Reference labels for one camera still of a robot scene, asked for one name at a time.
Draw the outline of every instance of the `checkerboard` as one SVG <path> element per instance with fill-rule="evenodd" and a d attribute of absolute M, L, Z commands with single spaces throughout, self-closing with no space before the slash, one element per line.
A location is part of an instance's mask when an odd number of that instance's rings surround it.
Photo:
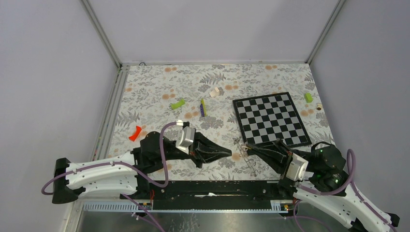
<path fill-rule="evenodd" d="M 289 147 L 312 144 L 288 92 L 234 100 L 234 108 L 244 142 L 281 138 Z"/>

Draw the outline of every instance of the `table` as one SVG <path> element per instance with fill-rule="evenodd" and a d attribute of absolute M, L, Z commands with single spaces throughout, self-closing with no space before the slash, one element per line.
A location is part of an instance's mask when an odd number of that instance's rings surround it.
<path fill-rule="evenodd" d="M 209 92 L 220 87 L 221 96 L 211 98 Z M 189 121 L 211 141 L 232 150 L 201 169 L 191 160 L 169 160 L 170 180 L 277 180 L 274 172 L 257 156 L 247 157 L 234 140 L 241 136 L 232 100 L 279 92 L 289 92 L 313 144 L 334 143 L 309 65 L 307 64 L 242 64 L 242 65 L 164 65 L 131 66 L 123 90 L 108 157 L 139 147 L 139 141 L 151 131 L 160 131 L 169 122 Z M 313 102 L 306 103 L 309 92 Z M 185 100 L 185 105 L 172 110 L 170 104 Z M 207 117 L 201 117 L 199 105 L 204 99 Z M 128 139 L 135 127 L 142 127 L 140 136 Z M 175 140 L 179 127 L 169 128 L 165 136 Z M 310 150 L 308 146 L 300 150 Z M 163 170 L 149 175 L 164 180 Z"/>

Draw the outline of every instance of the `green object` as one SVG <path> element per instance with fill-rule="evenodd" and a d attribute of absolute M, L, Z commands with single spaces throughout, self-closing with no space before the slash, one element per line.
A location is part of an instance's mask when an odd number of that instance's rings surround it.
<path fill-rule="evenodd" d="M 307 103 L 311 103 L 313 101 L 312 95 L 310 93 L 305 93 L 305 100 Z"/>
<path fill-rule="evenodd" d="M 201 104 L 202 104 L 202 108 L 204 109 L 204 117 L 206 117 L 206 108 L 205 108 L 205 102 L 204 99 L 201 99 Z"/>
<path fill-rule="evenodd" d="M 175 104 L 171 104 L 171 109 L 178 109 L 179 107 L 183 106 L 185 104 L 185 100 L 181 99 Z"/>

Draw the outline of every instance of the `white wall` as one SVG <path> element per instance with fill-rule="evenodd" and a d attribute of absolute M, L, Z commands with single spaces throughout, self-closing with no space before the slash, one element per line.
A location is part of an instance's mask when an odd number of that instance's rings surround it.
<path fill-rule="evenodd" d="M 312 63 L 335 141 L 355 180 L 410 231 L 410 1 L 347 1 Z"/>
<path fill-rule="evenodd" d="M 337 0 L 91 0 L 122 62 L 304 61 Z"/>
<path fill-rule="evenodd" d="M 0 22 L 0 231 L 56 232 L 40 189 L 90 158 L 116 68 L 78 0 L 2 0 Z"/>

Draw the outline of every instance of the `red object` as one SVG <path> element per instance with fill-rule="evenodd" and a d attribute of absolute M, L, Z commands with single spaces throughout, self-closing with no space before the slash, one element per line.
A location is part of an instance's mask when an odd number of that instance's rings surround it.
<path fill-rule="evenodd" d="M 134 135 L 128 137 L 131 141 L 135 142 L 135 140 L 138 138 L 140 132 L 142 131 L 142 128 L 137 126 L 136 127 L 137 131 L 134 133 Z"/>

